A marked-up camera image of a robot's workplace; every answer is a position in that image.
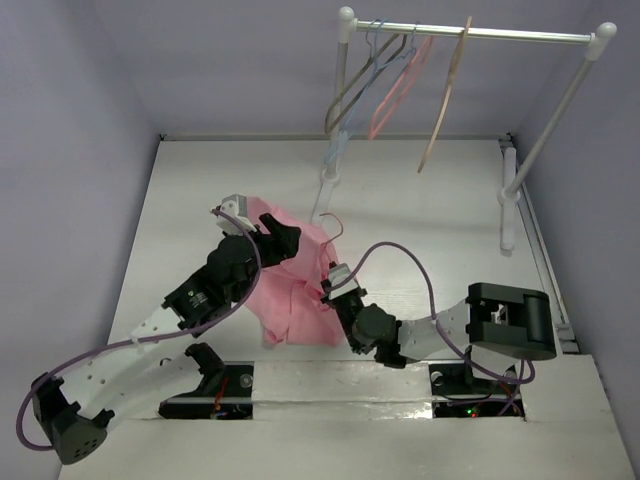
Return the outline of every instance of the wire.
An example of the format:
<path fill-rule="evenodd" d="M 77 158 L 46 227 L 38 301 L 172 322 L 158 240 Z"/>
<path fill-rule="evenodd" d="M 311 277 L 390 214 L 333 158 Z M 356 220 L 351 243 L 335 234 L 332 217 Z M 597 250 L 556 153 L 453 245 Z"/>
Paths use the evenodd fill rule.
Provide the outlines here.
<path fill-rule="evenodd" d="M 318 215 L 319 217 L 324 217 L 325 215 L 328 215 L 332 218 L 334 218 L 336 220 L 336 222 L 338 222 L 338 224 L 340 225 L 340 233 L 338 233 L 337 235 L 331 237 L 329 240 L 327 240 L 326 242 L 322 242 L 323 245 L 328 245 L 331 242 L 333 242 L 336 238 L 338 238 L 339 236 L 341 236 L 344 233 L 344 225 L 342 224 L 342 221 L 338 218 L 337 215 L 327 212 L 327 213 L 321 213 L 320 215 Z"/>
<path fill-rule="evenodd" d="M 220 410 L 220 399 L 224 396 L 224 390 L 227 388 L 227 383 L 229 383 L 229 377 L 224 377 L 222 380 L 222 385 L 220 385 L 220 390 L 216 393 L 215 398 L 213 399 L 213 412 L 217 412 Z"/>
<path fill-rule="evenodd" d="M 453 406 L 453 407 L 457 407 L 457 406 L 461 406 L 461 405 L 471 405 L 471 404 L 479 405 L 481 403 L 486 403 L 486 402 L 500 402 L 500 403 L 504 402 L 507 405 L 509 405 L 509 401 L 510 401 L 509 398 L 499 398 L 499 397 L 491 397 L 491 396 L 489 396 L 487 398 L 483 398 L 483 399 L 480 399 L 480 400 L 458 400 L 458 401 L 452 401 L 452 402 L 448 402 L 448 405 L 449 406 Z M 518 405 L 516 405 L 514 403 L 513 404 L 513 408 L 514 408 L 514 410 L 516 411 L 516 413 L 518 415 L 522 416 L 522 410 L 520 410 L 520 407 L 518 407 Z M 496 415 L 496 416 L 500 417 L 500 416 L 502 416 L 504 414 L 504 412 L 506 412 L 506 409 L 503 407 L 503 409 L 500 410 L 500 413 L 498 413 L 498 415 Z"/>
<path fill-rule="evenodd" d="M 262 270 L 262 260 L 260 258 L 260 251 L 258 250 L 258 246 L 256 245 L 255 241 L 253 240 L 253 238 L 251 238 L 251 235 L 249 235 L 249 232 L 245 229 L 245 227 L 238 222 L 235 218 L 233 218 L 232 216 L 220 211 L 220 210 L 212 210 L 211 213 L 213 213 L 214 215 L 219 215 L 223 218 L 225 218 L 226 220 L 230 221 L 236 228 L 238 228 L 240 230 L 240 232 L 242 233 L 242 235 L 249 240 L 249 243 L 251 244 L 251 246 L 253 247 L 253 252 L 256 255 L 256 264 L 257 264 L 257 272 L 256 272 L 256 276 L 253 279 L 253 282 L 251 284 L 251 286 L 249 287 L 249 290 L 247 291 L 247 293 L 244 295 L 244 297 L 242 297 L 242 299 L 236 303 L 233 307 L 231 307 L 231 309 L 229 309 L 226 313 L 222 314 L 220 317 L 217 318 L 213 318 L 210 321 L 208 321 L 207 323 L 204 323 L 198 327 L 194 327 L 194 328 L 187 328 L 185 330 L 180 330 L 178 332 L 173 332 L 173 333 L 165 333 L 162 335 L 152 335 L 149 337 L 140 337 L 137 342 L 138 343 L 152 343 L 152 342 L 159 342 L 162 340 L 169 340 L 172 338 L 177 338 L 177 337 L 182 337 L 184 335 L 197 335 L 200 334 L 202 332 L 204 332 L 205 330 L 208 330 L 211 327 L 214 327 L 215 325 L 217 325 L 218 323 L 220 323 L 221 321 L 223 321 L 225 318 L 233 315 L 235 312 L 237 312 L 243 305 L 244 303 L 248 300 L 248 298 L 251 296 L 251 294 L 253 293 L 253 290 L 256 288 L 256 285 L 258 284 L 258 280 L 260 279 L 260 272 Z M 33 400 L 33 398 L 36 395 L 36 392 L 38 391 L 38 389 L 40 387 L 42 387 L 42 385 L 45 384 L 45 382 L 47 382 L 48 380 L 54 378 L 56 375 L 58 375 L 60 372 L 62 372 L 63 370 L 68 369 L 69 367 L 80 363 L 84 360 L 87 360 L 89 358 L 93 358 L 97 355 L 100 355 L 101 353 L 105 353 L 105 352 L 109 352 L 112 350 L 116 350 L 119 348 L 123 348 L 123 347 L 128 347 L 133 345 L 134 342 L 133 340 L 122 340 L 119 342 L 115 342 L 109 345 L 104 345 L 102 347 L 98 347 L 95 348 L 93 350 L 89 350 L 85 353 L 82 353 L 80 355 L 77 355 L 69 360 L 67 360 L 66 362 L 62 363 L 61 365 L 58 365 L 57 367 L 55 367 L 54 369 L 52 369 L 50 372 L 44 374 L 42 377 L 40 377 L 38 380 L 36 380 L 33 385 L 31 386 L 31 390 L 29 391 L 29 393 L 27 393 L 27 395 L 25 396 L 24 400 L 22 400 L 22 403 L 20 404 L 20 408 L 18 409 L 18 414 L 16 417 L 16 435 L 18 436 L 18 440 L 20 440 L 20 443 L 22 443 L 22 445 L 24 445 L 25 447 L 27 447 L 30 450 L 35 450 L 38 452 L 47 452 L 50 450 L 53 450 L 53 446 L 51 445 L 37 445 L 35 443 L 32 443 L 31 441 L 29 441 L 29 439 L 27 439 L 25 433 L 24 433 L 24 416 L 25 413 L 27 411 L 27 407 L 29 406 L 29 404 L 31 403 L 31 401 Z"/>
<path fill-rule="evenodd" d="M 507 392 L 507 395 L 509 395 L 509 397 L 513 395 L 513 392 L 509 390 L 509 387 L 507 387 L 504 383 L 500 384 L 500 388 L 502 388 L 505 392 Z"/>
<path fill-rule="evenodd" d="M 523 375 L 524 375 L 524 360 L 520 360 L 520 375 L 518 376 L 518 379 L 520 381 L 522 381 Z M 513 405 L 514 408 L 516 407 L 515 401 L 518 393 L 520 393 L 520 384 L 517 384 L 516 388 L 513 389 L 513 394 L 511 394 L 511 396 L 509 397 L 509 401 L 504 407 L 502 407 L 502 410 L 500 410 L 500 412 L 498 413 L 499 417 L 502 416 L 507 410 L 509 410 L 509 407 L 511 405 Z"/>
<path fill-rule="evenodd" d="M 329 291 L 337 290 L 338 288 L 341 288 L 341 287 L 345 286 L 347 283 L 349 283 L 351 280 L 353 280 L 355 278 L 355 276 L 358 274 L 358 272 L 360 271 L 360 269 L 362 268 L 362 266 L 364 265 L 364 262 L 367 261 L 369 256 L 375 250 L 377 250 L 378 248 L 385 247 L 385 246 L 397 248 L 398 250 L 402 250 L 404 253 L 406 253 L 409 256 L 409 258 L 411 258 L 411 260 L 413 260 L 413 262 L 416 264 L 416 266 L 420 270 L 420 273 L 422 274 L 425 282 L 427 283 L 427 290 L 428 290 L 428 293 L 429 293 L 429 308 L 431 310 L 431 319 L 435 320 L 436 330 L 438 331 L 438 334 L 440 334 L 440 337 L 442 337 L 442 340 L 444 341 L 444 343 L 446 343 L 447 346 L 451 350 L 453 350 L 453 352 L 456 355 L 458 355 L 458 357 L 460 357 L 462 360 L 465 361 L 465 363 L 467 363 L 471 367 L 475 368 L 479 372 L 482 372 L 485 375 L 487 375 L 488 377 L 491 377 L 491 378 L 493 378 L 495 380 L 500 380 L 501 382 L 515 384 L 515 385 L 524 385 L 524 384 L 533 382 L 533 380 L 536 378 L 536 371 L 535 371 L 535 368 L 533 366 L 533 363 L 530 360 L 526 361 L 527 366 L 529 367 L 529 372 L 530 372 L 529 376 L 527 378 L 515 379 L 515 378 L 506 377 L 504 375 L 499 375 L 499 374 L 497 374 L 495 372 L 492 372 L 491 370 L 489 370 L 489 369 L 483 367 L 482 365 L 479 365 L 478 363 L 474 362 L 473 360 L 468 358 L 462 351 L 460 351 L 460 349 L 456 346 L 456 344 L 453 343 L 451 341 L 451 339 L 449 338 L 449 335 L 447 334 L 447 332 L 444 330 L 444 328 L 440 324 L 440 320 L 438 320 L 438 314 L 436 312 L 435 295 L 433 293 L 433 285 L 431 284 L 431 279 L 429 278 L 429 275 L 427 274 L 427 271 L 425 270 L 425 268 L 422 265 L 422 263 L 420 263 L 420 260 L 418 260 L 418 257 L 416 257 L 408 248 L 403 247 L 402 245 L 400 245 L 398 243 L 386 242 L 385 241 L 385 242 L 375 243 L 374 245 L 369 247 L 369 249 L 364 253 L 364 255 L 362 256 L 362 258 L 360 259 L 360 261 L 358 262 L 356 267 L 353 269 L 351 274 L 345 280 L 343 280 L 342 282 L 338 283 L 337 285 L 332 286 Z"/>

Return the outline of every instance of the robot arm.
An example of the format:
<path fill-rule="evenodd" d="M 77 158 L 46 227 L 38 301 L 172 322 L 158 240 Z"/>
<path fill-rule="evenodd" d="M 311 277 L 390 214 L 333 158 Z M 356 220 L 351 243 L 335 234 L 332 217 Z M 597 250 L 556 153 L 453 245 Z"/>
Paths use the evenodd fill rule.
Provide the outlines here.
<path fill-rule="evenodd" d="M 355 279 L 345 283 L 350 276 L 346 264 L 333 265 L 323 301 L 336 310 L 351 349 L 366 354 L 375 348 L 375 360 L 388 367 L 404 368 L 446 348 L 443 334 L 452 349 L 466 350 L 472 367 L 486 365 L 500 374 L 517 360 L 556 356 L 549 297 L 543 292 L 476 283 L 466 299 L 436 319 L 400 321 L 376 304 L 365 306 L 367 292 Z M 486 378 L 483 370 L 473 368 L 473 375 Z"/>
<path fill-rule="evenodd" d="M 246 198 L 239 195 L 225 198 L 217 208 L 225 213 L 217 222 L 225 237 L 206 264 L 129 334 L 125 342 L 131 345 L 102 353 L 37 388 L 35 417 L 63 464 L 92 453 L 110 430 L 140 408 L 182 393 L 184 385 L 176 387 L 181 391 L 168 390 L 166 385 L 185 370 L 198 369 L 202 374 L 195 387 L 198 393 L 211 393 L 219 386 L 224 363 L 211 347 L 195 339 L 247 294 L 258 274 L 254 246 L 237 224 L 242 224 L 257 246 L 262 268 L 294 257 L 301 231 L 265 214 L 260 220 L 268 233 L 261 232 L 247 219 Z M 147 341 L 149 337 L 157 341 Z"/>

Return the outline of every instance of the white rack pole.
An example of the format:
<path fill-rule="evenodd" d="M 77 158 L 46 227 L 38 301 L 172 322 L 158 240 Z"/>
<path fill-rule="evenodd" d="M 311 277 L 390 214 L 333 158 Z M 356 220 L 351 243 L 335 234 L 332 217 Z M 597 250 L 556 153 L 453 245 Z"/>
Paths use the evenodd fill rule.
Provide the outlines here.
<path fill-rule="evenodd" d="M 441 25 L 419 25 L 413 23 L 366 22 L 358 20 L 356 31 L 379 31 L 383 33 L 401 33 L 405 35 L 434 35 L 459 37 L 464 27 L 445 27 Z M 566 45 L 590 45 L 591 35 L 574 35 L 571 33 L 526 32 L 521 30 L 499 30 L 495 28 L 470 28 L 469 38 L 492 38 L 496 40 L 516 40 L 522 42 L 562 43 Z"/>
<path fill-rule="evenodd" d="M 349 49 L 349 38 L 351 37 L 351 32 L 354 30 L 355 17 L 353 13 L 353 9 L 350 7 L 342 7 L 340 9 L 340 38 L 338 40 L 338 58 L 336 60 L 336 78 L 333 87 L 334 96 L 340 95 L 342 89 L 344 88 L 344 80 L 347 73 L 347 52 Z M 331 121 L 338 118 L 340 115 L 340 111 L 342 110 L 342 99 L 338 102 L 338 104 L 333 107 L 333 111 L 331 112 Z M 336 125 L 331 132 L 329 132 L 329 140 L 331 143 L 335 142 L 338 138 L 338 134 L 340 133 L 340 125 Z M 327 165 L 327 169 L 324 172 L 324 179 L 327 181 L 337 181 L 338 180 L 338 165 L 342 160 L 338 153 L 336 158 Z"/>
<path fill-rule="evenodd" d="M 571 103 L 571 100 L 573 99 L 576 92 L 578 91 L 578 88 L 582 84 L 582 81 L 586 78 L 587 74 L 589 73 L 589 70 L 591 70 L 591 67 L 596 62 L 596 60 L 600 58 L 600 55 L 602 55 L 602 52 L 607 46 L 607 43 L 609 43 L 609 40 L 611 40 L 614 37 L 614 35 L 616 34 L 616 31 L 617 31 L 616 26 L 610 22 L 603 23 L 598 27 L 598 30 L 596 31 L 595 35 L 593 35 L 591 43 L 587 47 L 582 65 L 580 66 L 575 76 L 573 77 L 573 80 L 567 87 L 567 90 L 565 91 L 562 99 L 560 100 L 560 103 L 558 103 L 558 106 L 554 110 L 553 115 L 551 115 L 551 118 L 549 119 L 547 126 L 544 128 L 544 130 L 540 134 L 540 137 L 538 138 L 538 140 L 536 140 L 536 143 L 533 145 L 533 148 L 527 155 L 527 158 L 525 158 L 524 162 L 522 162 L 522 165 L 518 169 L 518 174 L 516 175 L 516 178 L 513 180 L 511 185 L 509 185 L 509 187 L 504 192 L 505 197 L 514 199 L 516 192 L 520 188 L 520 185 L 522 185 L 522 182 L 524 182 L 524 178 L 527 176 L 527 173 L 529 172 L 529 170 L 531 170 L 531 167 L 533 166 L 533 162 L 535 161 L 538 154 L 542 150 L 542 147 L 544 147 L 544 145 L 547 143 L 547 140 L 549 140 L 549 137 L 553 133 L 553 130 L 556 128 L 556 126 L 560 122 L 562 115 L 564 114 L 567 107 Z"/>
<path fill-rule="evenodd" d="M 342 7 L 340 9 L 340 33 L 338 38 L 338 57 L 336 60 L 336 78 L 334 81 L 333 92 L 335 96 L 340 95 L 344 88 L 344 80 L 347 73 L 347 52 L 349 50 L 349 39 L 351 34 L 355 32 L 356 19 L 353 13 L 353 9 L 350 7 Z M 331 121 L 338 118 L 342 110 L 342 99 L 333 107 L 331 112 Z M 331 132 L 329 132 L 329 140 L 333 144 L 340 134 L 340 124 L 337 124 Z M 337 153 L 333 161 L 327 165 L 322 171 L 322 186 L 316 199 L 316 204 L 313 207 L 313 213 L 311 214 L 312 225 L 322 225 L 323 214 L 325 214 L 329 208 L 329 202 L 331 201 L 331 194 L 333 193 L 333 187 L 335 187 L 340 181 L 340 163 L 342 162 L 342 154 Z"/>

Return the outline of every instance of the white table surface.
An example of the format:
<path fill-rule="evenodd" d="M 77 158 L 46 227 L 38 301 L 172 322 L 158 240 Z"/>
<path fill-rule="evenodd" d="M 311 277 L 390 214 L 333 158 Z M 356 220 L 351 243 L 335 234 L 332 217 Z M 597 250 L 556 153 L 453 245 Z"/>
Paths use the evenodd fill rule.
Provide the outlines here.
<path fill-rule="evenodd" d="M 224 196 L 260 196 L 308 220 L 326 146 L 323 141 L 163 142 L 111 340 L 143 321 L 204 263 L 221 238 L 208 209 Z M 346 229 L 336 241 L 341 260 L 355 265 L 380 240 L 405 245 L 430 273 L 438 309 L 458 302 L 474 282 L 541 289 L 520 218 L 516 250 L 504 256 L 499 249 L 498 143 L 439 141 L 417 175 L 423 149 L 422 141 L 350 143 L 330 206 Z M 330 234 L 338 229 L 330 218 L 325 228 Z M 369 302 L 401 319 L 428 313 L 424 282 L 399 251 L 375 253 L 359 280 Z M 261 335 L 258 320 L 243 309 L 201 339 L 225 361 L 367 360 L 346 346 L 265 348 Z M 284 386 L 276 393 L 290 388 L 293 394 L 295 385 L 288 383 L 280 382 Z M 375 385 L 367 385 L 375 393 Z M 422 401 L 420 395 L 408 398 Z M 633 478 L 590 357 L 560 355 L 540 362 L 537 380 L 523 388 L 523 398 L 527 422 L 357 416 L 345 421 L 324 407 L 314 408 L 308 420 L 300 420 L 304 409 L 295 420 L 282 410 L 240 422 L 128 420 L 94 454 L 63 468 L 60 479 Z"/>
<path fill-rule="evenodd" d="M 259 196 L 309 220 L 319 191 L 323 141 L 163 142 L 140 217 L 110 340 L 141 323 L 206 260 L 222 238 L 208 209 L 230 194 Z M 354 141 L 330 210 L 345 234 L 342 261 L 355 266 L 374 242 L 392 240 L 421 259 L 446 309 L 474 282 L 541 289 L 518 218 L 516 250 L 499 249 L 502 156 L 496 141 L 440 141 L 416 174 L 422 141 Z M 338 231 L 326 218 L 330 234 Z M 376 252 L 359 275 L 367 299 L 400 319 L 428 314 L 426 286 L 402 252 Z M 262 346 L 256 317 L 242 309 L 201 337 L 225 361 L 367 360 L 338 348 Z"/>

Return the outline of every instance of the red wire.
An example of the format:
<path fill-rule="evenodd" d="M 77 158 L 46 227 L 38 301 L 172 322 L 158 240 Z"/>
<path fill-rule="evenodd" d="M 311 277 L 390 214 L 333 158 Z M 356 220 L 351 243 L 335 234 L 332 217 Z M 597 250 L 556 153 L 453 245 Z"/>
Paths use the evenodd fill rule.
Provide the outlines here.
<path fill-rule="evenodd" d="M 227 388 L 227 383 L 229 383 L 229 377 L 224 377 L 224 380 L 222 380 L 222 385 L 220 385 L 220 390 L 216 394 L 216 397 L 213 399 L 214 413 L 220 410 L 220 399 L 224 395 L 224 389 Z"/>
<path fill-rule="evenodd" d="M 511 390 L 509 390 L 509 388 L 504 383 L 501 383 L 500 386 L 505 392 L 507 392 L 507 395 L 511 396 L 513 392 L 511 392 Z"/>

